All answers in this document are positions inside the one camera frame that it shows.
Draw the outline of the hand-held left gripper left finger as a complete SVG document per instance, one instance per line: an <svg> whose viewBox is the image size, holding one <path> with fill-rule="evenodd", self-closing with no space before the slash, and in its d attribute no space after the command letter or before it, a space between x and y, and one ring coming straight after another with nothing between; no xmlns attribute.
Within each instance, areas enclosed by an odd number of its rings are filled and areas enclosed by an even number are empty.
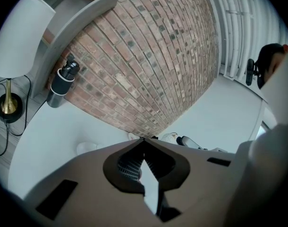
<svg viewBox="0 0 288 227"><path fill-rule="evenodd" d="M138 139L81 154L42 179L24 201L43 226L156 227L144 186L123 169L131 156L143 156L143 145Z"/></svg>

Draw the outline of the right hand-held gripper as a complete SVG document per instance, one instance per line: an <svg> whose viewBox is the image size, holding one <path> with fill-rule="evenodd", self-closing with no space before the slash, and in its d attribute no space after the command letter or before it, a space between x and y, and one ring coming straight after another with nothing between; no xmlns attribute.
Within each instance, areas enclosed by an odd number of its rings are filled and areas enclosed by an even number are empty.
<svg viewBox="0 0 288 227"><path fill-rule="evenodd" d="M228 227L288 226L288 53L262 92L277 125L238 147L230 164L239 181L225 216Z"/></svg>

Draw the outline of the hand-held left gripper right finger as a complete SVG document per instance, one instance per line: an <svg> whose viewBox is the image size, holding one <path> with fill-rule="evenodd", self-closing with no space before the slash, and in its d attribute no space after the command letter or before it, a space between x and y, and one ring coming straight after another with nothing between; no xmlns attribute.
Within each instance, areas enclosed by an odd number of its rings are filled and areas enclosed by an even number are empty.
<svg viewBox="0 0 288 227"><path fill-rule="evenodd" d="M156 216L167 226L221 227L236 188L233 153L144 140L158 180Z"/></svg>

